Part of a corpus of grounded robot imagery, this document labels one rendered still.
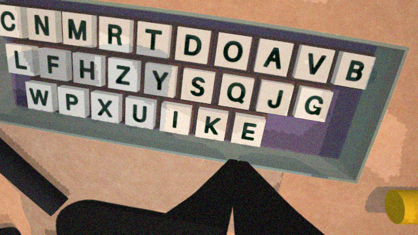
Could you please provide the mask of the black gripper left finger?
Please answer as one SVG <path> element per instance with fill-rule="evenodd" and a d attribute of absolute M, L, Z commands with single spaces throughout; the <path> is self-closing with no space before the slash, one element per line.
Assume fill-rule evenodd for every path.
<path fill-rule="evenodd" d="M 57 235 L 227 235 L 238 179 L 229 159 L 205 184 L 168 212 L 80 200 L 56 217 Z"/>

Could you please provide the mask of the yellow cylinder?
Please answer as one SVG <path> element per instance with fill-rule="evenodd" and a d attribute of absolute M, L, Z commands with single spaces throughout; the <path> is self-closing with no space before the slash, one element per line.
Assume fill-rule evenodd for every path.
<path fill-rule="evenodd" d="M 418 190 L 389 190 L 385 195 L 385 211 L 397 225 L 418 225 Z"/>

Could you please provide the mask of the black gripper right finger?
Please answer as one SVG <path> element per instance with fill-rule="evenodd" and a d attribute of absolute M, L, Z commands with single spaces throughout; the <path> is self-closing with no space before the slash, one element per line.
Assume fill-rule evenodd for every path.
<path fill-rule="evenodd" d="M 239 161 L 233 204 L 234 235 L 324 235 L 258 173 Z"/>

